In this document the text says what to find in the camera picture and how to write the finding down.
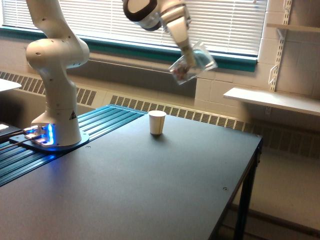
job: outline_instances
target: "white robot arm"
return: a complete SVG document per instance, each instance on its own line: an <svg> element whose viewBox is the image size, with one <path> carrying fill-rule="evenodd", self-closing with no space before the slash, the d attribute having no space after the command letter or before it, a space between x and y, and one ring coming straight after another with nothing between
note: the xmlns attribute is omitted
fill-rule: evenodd
<svg viewBox="0 0 320 240"><path fill-rule="evenodd" d="M188 29L191 18L184 0L122 0L126 17L147 31L162 25L181 49L190 67L196 65Z"/></svg>
<svg viewBox="0 0 320 240"><path fill-rule="evenodd" d="M34 25L48 39L29 44L26 58L45 86L46 110L33 120L39 130L27 138L43 135L36 141L43 147L70 146L81 141L77 119L77 89L68 79L67 69L89 59L87 44L68 26L58 0L26 0Z"/></svg>

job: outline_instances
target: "cable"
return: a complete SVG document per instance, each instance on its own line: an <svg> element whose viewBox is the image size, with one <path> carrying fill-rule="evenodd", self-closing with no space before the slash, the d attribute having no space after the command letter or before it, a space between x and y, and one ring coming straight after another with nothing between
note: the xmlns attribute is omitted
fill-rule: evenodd
<svg viewBox="0 0 320 240"><path fill-rule="evenodd" d="M24 131L18 131L18 132L14 132L14 133L3 135L3 136L0 137L0 141L7 140L7 139L9 139L11 137L14 137L14 136L17 136L17 135L21 135L21 134L24 134Z"/></svg>
<svg viewBox="0 0 320 240"><path fill-rule="evenodd" d="M19 146L20 144L23 144L23 143L28 142L28 141L30 141L30 140L36 140L36 139L40 139L40 138L43 138L43 136L42 136L42 135L34 136L34 137L32 137L32 138L29 138L29 139L26 139L26 140L17 142L17 143L15 143L15 144L12 144L12 145L10 145L10 146L6 146L6 147L4 147L4 148L1 148L1 149L0 149L0 152L2 152L2 151L4 151L4 150L7 150L7 149L11 149L11 148L16 147L16 146Z"/></svg>

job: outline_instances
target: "window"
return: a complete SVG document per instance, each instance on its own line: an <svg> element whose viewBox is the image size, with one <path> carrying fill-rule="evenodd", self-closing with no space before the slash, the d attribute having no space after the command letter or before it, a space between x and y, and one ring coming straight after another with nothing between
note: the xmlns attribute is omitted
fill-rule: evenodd
<svg viewBox="0 0 320 240"><path fill-rule="evenodd" d="M151 46L176 45L163 29L147 32L124 15L122 0L60 0L67 22L81 36ZM201 39L211 52L257 56L267 0L186 0L191 42ZM26 0L2 0L3 25L34 29Z"/></svg>

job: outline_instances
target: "paper cup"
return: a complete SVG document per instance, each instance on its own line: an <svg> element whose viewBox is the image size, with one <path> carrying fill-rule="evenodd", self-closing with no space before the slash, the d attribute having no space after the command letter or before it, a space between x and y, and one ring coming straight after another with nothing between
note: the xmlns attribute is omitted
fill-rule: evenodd
<svg viewBox="0 0 320 240"><path fill-rule="evenodd" d="M161 135L165 124L166 113L164 111L150 111L150 133L152 135Z"/></svg>

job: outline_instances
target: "teal window frame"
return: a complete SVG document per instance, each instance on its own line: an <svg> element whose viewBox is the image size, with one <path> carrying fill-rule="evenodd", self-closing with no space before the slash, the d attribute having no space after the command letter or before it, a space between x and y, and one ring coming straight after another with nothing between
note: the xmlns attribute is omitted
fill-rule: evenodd
<svg viewBox="0 0 320 240"><path fill-rule="evenodd" d="M1 26L0 36L31 41L46 38L46 35L42 31L10 26ZM161 47L81 35L78 35L78 37L87 43L90 51L99 51L106 54L118 54L156 61L160 60L168 62L169 64L173 64L181 56L181 51L172 47ZM255 56L216 52L211 52L210 54L221 69L254 72L258 63L258 58Z"/></svg>

